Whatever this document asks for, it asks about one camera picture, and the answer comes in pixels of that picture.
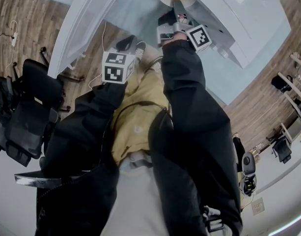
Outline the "person's black white sneaker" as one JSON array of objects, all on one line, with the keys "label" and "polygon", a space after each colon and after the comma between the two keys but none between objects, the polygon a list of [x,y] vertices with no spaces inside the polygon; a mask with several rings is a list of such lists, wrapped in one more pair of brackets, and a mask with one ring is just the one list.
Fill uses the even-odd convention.
[{"label": "person's black white sneaker", "polygon": [[143,58],[143,54],[146,50],[146,43],[144,41],[140,41],[136,44],[135,56],[138,62],[141,62]]}]

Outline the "black bag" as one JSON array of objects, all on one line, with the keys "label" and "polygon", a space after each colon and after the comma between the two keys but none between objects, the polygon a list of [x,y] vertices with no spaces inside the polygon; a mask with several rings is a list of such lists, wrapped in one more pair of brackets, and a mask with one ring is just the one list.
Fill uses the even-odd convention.
[{"label": "black bag", "polygon": [[278,75],[272,78],[271,85],[282,93],[292,90],[292,88]]}]

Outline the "person's grey top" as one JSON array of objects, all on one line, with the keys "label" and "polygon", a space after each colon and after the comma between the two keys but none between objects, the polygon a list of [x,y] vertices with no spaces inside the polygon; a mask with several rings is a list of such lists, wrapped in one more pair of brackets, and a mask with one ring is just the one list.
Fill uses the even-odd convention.
[{"label": "person's grey top", "polygon": [[152,163],[126,158],[117,197],[100,236],[169,236]]}]

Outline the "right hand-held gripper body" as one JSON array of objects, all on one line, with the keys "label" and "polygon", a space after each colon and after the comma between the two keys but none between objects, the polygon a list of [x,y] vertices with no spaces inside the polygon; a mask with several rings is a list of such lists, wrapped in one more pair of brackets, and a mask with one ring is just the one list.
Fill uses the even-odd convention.
[{"label": "right hand-held gripper body", "polygon": [[158,46],[162,47],[164,42],[172,40],[177,33],[183,33],[187,36],[196,53],[203,51],[212,43],[203,25],[194,27],[183,23],[174,23],[173,25],[165,23],[157,27]]}]

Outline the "beige socket plate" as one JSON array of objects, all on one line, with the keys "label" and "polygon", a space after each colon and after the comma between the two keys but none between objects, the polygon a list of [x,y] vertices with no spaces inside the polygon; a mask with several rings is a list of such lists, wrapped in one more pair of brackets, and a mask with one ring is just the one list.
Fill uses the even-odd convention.
[{"label": "beige socket plate", "polygon": [[259,198],[253,202],[251,202],[251,209],[253,215],[258,215],[259,213],[263,212],[265,210],[263,198]]}]

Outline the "person's right forearm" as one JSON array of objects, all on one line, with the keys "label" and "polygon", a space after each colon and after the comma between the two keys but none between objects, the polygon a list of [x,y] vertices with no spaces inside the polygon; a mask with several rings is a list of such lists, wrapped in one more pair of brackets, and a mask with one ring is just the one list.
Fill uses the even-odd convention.
[{"label": "person's right forearm", "polygon": [[208,93],[200,58],[183,33],[163,44],[164,94],[172,106],[177,145],[226,177],[236,173],[230,118]]}]

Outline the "person's black jacket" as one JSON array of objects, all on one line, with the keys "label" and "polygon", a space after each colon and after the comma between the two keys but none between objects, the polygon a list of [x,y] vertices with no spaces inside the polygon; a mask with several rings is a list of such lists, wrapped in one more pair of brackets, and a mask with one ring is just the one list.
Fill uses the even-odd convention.
[{"label": "person's black jacket", "polygon": [[[148,151],[126,158],[152,163],[169,236],[240,236],[243,222],[237,171],[226,177],[209,166],[206,158],[195,161],[177,145],[169,101],[152,122],[148,143]],[[34,173],[42,181],[36,187],[35,236],[100,236],[114,206],[119,168],[126,158],[115,162],[117,175],[104,166],[73,175],[50,175],[43,172],[43,161],[41,171]]]}]

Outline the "person's yellow trousers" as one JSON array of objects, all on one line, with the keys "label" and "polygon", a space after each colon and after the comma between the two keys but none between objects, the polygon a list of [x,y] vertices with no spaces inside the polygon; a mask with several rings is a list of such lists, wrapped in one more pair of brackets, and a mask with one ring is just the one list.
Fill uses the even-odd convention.
[{"label": "person's yellow trousers", "polygon": [[119,164],[128,154],[148,151],[148,133],[158,113],[168,107],[163,93],[162,57],[156,58],[141,77],[134,71],[128,80],[124,99],[114,112],[112,156]]}]

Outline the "person's left forearm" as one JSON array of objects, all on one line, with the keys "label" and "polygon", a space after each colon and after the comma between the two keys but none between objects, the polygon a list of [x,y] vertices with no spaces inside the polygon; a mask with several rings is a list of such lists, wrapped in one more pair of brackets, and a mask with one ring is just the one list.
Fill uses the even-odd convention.
[{"label": "person's left forearm", "polygon": [[51,136],[43,172],[67,176],[104,166],[118,174],[110,152],[110,125],[124,99],[126,86],[106,83],[75,100],[74,112],[56,125]]}]

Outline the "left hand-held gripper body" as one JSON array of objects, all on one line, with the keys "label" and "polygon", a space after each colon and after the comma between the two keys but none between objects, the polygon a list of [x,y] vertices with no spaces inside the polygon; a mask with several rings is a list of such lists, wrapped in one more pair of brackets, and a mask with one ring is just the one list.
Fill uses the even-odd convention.
[{"label": "left hand-held gripper body", "polygon": [[102,82],[125,84],[134,71],[135,61],[135,55],[121,53],[115,48],[104,51],[102,59]]}]

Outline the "light blue table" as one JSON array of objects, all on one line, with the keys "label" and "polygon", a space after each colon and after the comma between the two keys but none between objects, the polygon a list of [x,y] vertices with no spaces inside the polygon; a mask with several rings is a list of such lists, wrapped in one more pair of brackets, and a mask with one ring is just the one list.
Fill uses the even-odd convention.
[{"label": "light blue table", "polygon": [[230,0],[250,34],[236,35],[240,43],[223,31],[210,37],[212,45],[200,53],[207,88],[223,103],[230,104],[264,69],[291,28],[280,0]]}]

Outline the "white microwave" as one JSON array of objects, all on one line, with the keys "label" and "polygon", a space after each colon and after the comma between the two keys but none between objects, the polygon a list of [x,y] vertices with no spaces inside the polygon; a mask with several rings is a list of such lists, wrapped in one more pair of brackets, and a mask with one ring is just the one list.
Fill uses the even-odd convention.
[{"label": "white microwave", "polygon": [[[160,0],[53,0],[69,6],[50,61],[49,76],[57,77],[87,50],[103,20],[156,46],[157,20],[171,9]],[[236,44],[236,31],[250,39],[247,27],[230,0],[196,0],[185,8],[188,15],[203,24],[210,37],[223,31]]]}]

